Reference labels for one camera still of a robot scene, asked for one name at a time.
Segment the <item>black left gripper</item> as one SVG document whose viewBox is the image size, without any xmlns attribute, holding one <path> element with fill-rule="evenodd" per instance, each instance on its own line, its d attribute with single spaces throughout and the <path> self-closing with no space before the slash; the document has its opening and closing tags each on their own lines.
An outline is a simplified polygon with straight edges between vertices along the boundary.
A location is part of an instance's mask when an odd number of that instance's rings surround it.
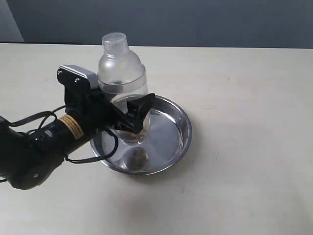
<svg viewBox="0 0 313 235">
<path fill-rule="evenodd" d="M 124 113 L 99 87 L 91 89 L 89 81 L 83 77 L 58 68 L 57 80 L 65 89 L 65 115 L 56 121 L 56 136 L 95 137 L 106 132 L 114 137 L 111 130 L 138 134 L 147 128 L 154 93 L 126 100 L 127 112 Z"/>
</svg>

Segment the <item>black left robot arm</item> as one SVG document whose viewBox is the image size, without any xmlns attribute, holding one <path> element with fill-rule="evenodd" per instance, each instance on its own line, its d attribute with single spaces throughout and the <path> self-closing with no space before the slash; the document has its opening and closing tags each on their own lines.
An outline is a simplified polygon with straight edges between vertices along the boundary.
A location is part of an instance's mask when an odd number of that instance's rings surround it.
<svg viewBox="0 0 313 235">
<path fill-rule="evenodd" d="M 103 132 L 134 134 L 143 129 L 155 94 L 127 102 L 126 113 L 113 105 L 100 90 L 97 75 L 75 65 L 61 65 L 57 80 L 65 88 L 65 115 L 38 128 L 16 132 L 15 128 L 37 119 L 55 116 L 43 111 L 16 122 L 0 120 L 0 177 L 12 187 L 28 190 L 41 185 L 69 155 Z"/>
</svg>

